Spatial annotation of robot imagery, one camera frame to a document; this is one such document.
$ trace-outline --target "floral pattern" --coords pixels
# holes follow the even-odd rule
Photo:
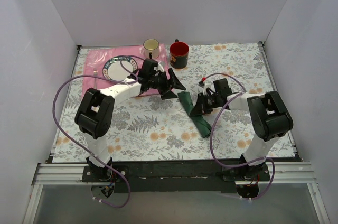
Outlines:
[[[218,44],[189,46],[186,68],[176,70],[176,76],[190,92],[193,102],[201,91],[198,82],[214,72],[234,75],[250,93],[271,91],[273,88],[265,62],[257,44]],[[167,59],[170,59],[169,46]],[[75,75],[82,74],[89,49],[81,49]],[[213,77],[209,83],[220,77]],[[239,86],[229,79],[234,92]],[[74,123],[80,105],[82,80],[71,83],[61,126],[81,144],[85,138]],[[214,109],[204,118],[210,124],[220,109]],[[239,158],[250,145],[254,130],[248,113],[224,111],[214,134],[213,147],[218,158]],[[185,113],[178,99],[161,100],[159,95],[136,97],[114,107],[111,128],[108,131],[108,151],[114,161],[153,161],[211,159],[209,139],[202,138]],[[88,153],[74,145],[62,133],[55,142],[53,162],[85,162]],[[292,157],[293,148],[288,136],[281,138],[269,156]]]

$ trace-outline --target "plate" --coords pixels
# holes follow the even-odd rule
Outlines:
[[[117,56],[112,59],[109,59],[102,70],[104,77],[108,80],[124,80],[130,73],[127,72],[121,66],[120,60],[122,59],[122,64],[129,71],[135,71],[137,69],[137,62],[135,59],[127,56]]]

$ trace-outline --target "pink placemat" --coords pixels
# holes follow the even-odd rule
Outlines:
[[[161,62],[161,65],[163,66],[164,70],[168,72],[168,64],[167,64],[167,56],[166,51],[163,44],[160,44],[160,54],[155,59],[158,62]],[[136,55],[141,58],[145,59],[145,56],[142,52],[142,46],[127,46],[127,47],[117,47],[117,48],[111,48],[111,49],[100,49],[100,50],[90,50],[88,52],[88,55],[86,57],[86,62],[84,64],[84,70],[83,74],[89,74],[93,75],[94,68],[98,70],[98,76],[104,77],[103,75],[103,67],[105,63],[116,56],[128,56],[128,55]],[[138,58],[134,58],[137,62],[138,68],[142,67],[143,61]],[[96,80],[97,89],[102,88],[108,88],[111,87],[112,83],[106,81],[106,80]],[[94,87],[94,78],[84,78],[82,83],[82,97],[86,93],[88,88]],[[157,89],[150,89],[147,92],[143,93],[142,96],[148,96],[148,95],[156,95],[158,94]]]

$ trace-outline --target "white wall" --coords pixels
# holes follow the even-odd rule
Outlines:
[[[36,165],[56,132],[52,100],[75,56],[51,0],[0,0],[1,223],[23,220]]]
[[[286,0],[52,0],[76,44],[266,40]]]
[[[338,223],[338,0],[287,0],[266,48],[297,149],[311,161],[331,223]]]

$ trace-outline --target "table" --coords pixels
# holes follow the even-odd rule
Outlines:
[[[74,75],[81,75],[90,49],[81,49]],[[166,46],[169,59],[169,46]],[[258,44],[215,44],[190,46],[186,68],[174,70],[190,92],[193,102],[202,89],[198,81],[214,72],[236,77],[251,94],[273,89]],[[239,86],[229,79],[233,92]],[[61,126],[81,144],[85,138],[74,123],[80,104],[82,80],[70,86]],[[213,123],[219,109],[205,115]],[[254,130],[248,113],[225,111],[214,135],[213,147],[218,158],[239,158],[250,145]],[[107,133],[108,151],[113,161],[201,160],[212,159],[209,139],[202,138],[178,99],[161,100],[159,95],[136,97],[114,107],[111,128]],[[57,132],[53,163],[85,162],[88,153]],[[269,152],[271,157],[294,157],[288,135],[281,138]]]

